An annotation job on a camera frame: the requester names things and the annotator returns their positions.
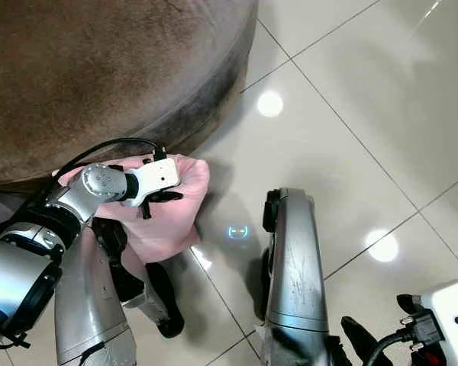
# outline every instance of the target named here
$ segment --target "white tile floor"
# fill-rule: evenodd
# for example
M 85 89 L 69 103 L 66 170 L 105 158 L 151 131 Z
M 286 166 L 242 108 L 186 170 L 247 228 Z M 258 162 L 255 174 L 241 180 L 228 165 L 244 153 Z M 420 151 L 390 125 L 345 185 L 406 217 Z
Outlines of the white tile floor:
M 314 196 L 331 331 L 353 364 L 343 315 L 383 336 L 396 294 L 458 278 L 458 0 L 261 0 L 259 18 L 240 103 L 196 152 L 212 173 L 204 241 L 167 263 L 185 331 L 163 340 L 127 313 L 139 365 L 259 363 L 254 264 L 280 186 Z M 249 236 L 231 241 L 238 224 Z M 52 307 L 31 341 L 0 366 L 55 364 Z M 388 355 L 407 364 L 404 347 Z

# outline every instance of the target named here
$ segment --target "white robot part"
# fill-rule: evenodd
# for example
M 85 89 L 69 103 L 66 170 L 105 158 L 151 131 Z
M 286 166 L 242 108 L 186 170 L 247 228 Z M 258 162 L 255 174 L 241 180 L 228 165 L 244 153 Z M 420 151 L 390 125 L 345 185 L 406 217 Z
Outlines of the white robot part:
M 430 309 L 443 333 L 440 346 L 448 366 L 458 366 L 458 281 L 436 287 L 421 295 L 421 305 Z
M 126 174 L 132 174 L 139 182 L 142 182 L 139 184 L 136 197 L 128 198 L 122 203 L 128 207 L 138 207 L 149 194 L 180 184 L 175 160 L 172 158 L 151 162 L 138 169 L 129 169 Z

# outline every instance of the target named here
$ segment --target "brown ottoman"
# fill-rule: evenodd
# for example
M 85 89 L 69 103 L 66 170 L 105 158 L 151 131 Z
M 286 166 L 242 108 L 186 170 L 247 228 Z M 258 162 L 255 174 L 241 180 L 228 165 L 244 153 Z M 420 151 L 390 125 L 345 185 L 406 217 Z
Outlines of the brown ottoman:
M 256 5 L 0 0 L 0 190 L 33 191 L 120 136 L 190 153 L 239 94 Z M 141 152 L 122 146 L 92 159 Z

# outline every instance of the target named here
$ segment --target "brown fabric surface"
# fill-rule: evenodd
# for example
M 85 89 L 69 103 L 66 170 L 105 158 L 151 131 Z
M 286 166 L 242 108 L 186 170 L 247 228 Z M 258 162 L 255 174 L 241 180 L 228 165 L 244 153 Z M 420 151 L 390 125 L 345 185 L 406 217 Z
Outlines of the brown fabric surface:
M 255 19 L 250 0 L 0 0 L 0 187 L 118 136 L 193 149 Z

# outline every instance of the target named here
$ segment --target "pink cloth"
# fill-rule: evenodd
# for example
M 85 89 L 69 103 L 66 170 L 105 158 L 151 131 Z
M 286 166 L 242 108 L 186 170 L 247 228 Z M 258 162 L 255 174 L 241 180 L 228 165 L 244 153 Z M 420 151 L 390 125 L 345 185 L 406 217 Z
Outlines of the pink cloth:
M 133 156 L 104 164 L 122 165 L 124 170 L 128 170 L 142 166 L 143 159 L 147 157 L 150 156 Z M 175 159 L 181 179 L 181 184 L 172 190 L 183 193 L 183 199 L 150 204 L 153 217 L 149 220 L 142 219 L 139 207 L 124 207 L 120 202 L 103 204 L 95 214 L 97 217 L 120 221 L 129 245 L 144 263 L 172 257 L 200 240 L 194 222 L 208 189 L 208 164 L 204 160 L 182 155 L 169 157 Z M 60 178 L 60 183 L 66 185 L 81 169 L 65 174 Z

